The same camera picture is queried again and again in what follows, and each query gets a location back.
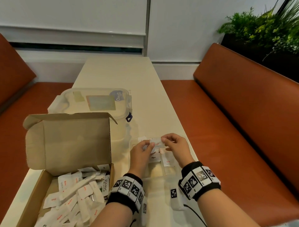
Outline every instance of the blue sticker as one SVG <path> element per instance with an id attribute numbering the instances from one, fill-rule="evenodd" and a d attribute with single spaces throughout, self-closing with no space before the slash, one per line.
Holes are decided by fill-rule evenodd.
<path id="1" fill-rule="evenodd" d="M 122 101 L 123 98 L 123 92 L 122 91 L 112 91 L 109 95 L 114 96 L 115 101 Z"/>

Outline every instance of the cardboard box lid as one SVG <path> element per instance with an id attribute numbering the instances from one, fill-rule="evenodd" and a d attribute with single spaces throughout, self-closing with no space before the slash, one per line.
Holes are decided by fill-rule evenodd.
<path id="1" fill-rule="evenodd" d="M 111 163 L 109 113 L 32 114 L 23 127 L 28 167 L 53 176 Z"/>

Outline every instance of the cardboard box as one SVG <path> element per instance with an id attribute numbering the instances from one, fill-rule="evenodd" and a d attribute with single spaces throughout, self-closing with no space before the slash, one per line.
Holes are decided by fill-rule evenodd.
<path id="1" fill-rule="evenodd" d="M 43 209 L 45 198 L 58 192 L 57 177 L 78 169 L 110 165 L 109 190 L 114 185 L 111 163 L 109 113 L 33 114 L 23 127 L 26 134 L 28 167 L 42 171 L 17 227 L 33 227 Z"/>

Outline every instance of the green plant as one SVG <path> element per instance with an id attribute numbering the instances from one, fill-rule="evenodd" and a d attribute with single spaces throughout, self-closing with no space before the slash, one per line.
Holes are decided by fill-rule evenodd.
<path id="1" fill-rule="evenodd" d="M 271 52 L 286 51 L 299 53 L 299 1 L 291 0 L 280 13 L 273 13 L 275 6 L 262 15 L 255 16 L 253 8 L 249 12 L 228 16 L 218 33 L 234 34 L 246 42 L 256 43 Z"/>

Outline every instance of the black planter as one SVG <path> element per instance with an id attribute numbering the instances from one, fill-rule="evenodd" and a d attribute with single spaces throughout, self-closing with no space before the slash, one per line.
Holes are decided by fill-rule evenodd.
<path id="1" fill-rule="evenodd" d="M 233 34 L 225 34 L 221 45 L 235 51 L 285 77 L 299 82 L 299 56 L 286 53 L 271 53 L 270 48 L 264 48 L 252 43 L 245 43 Z"/>

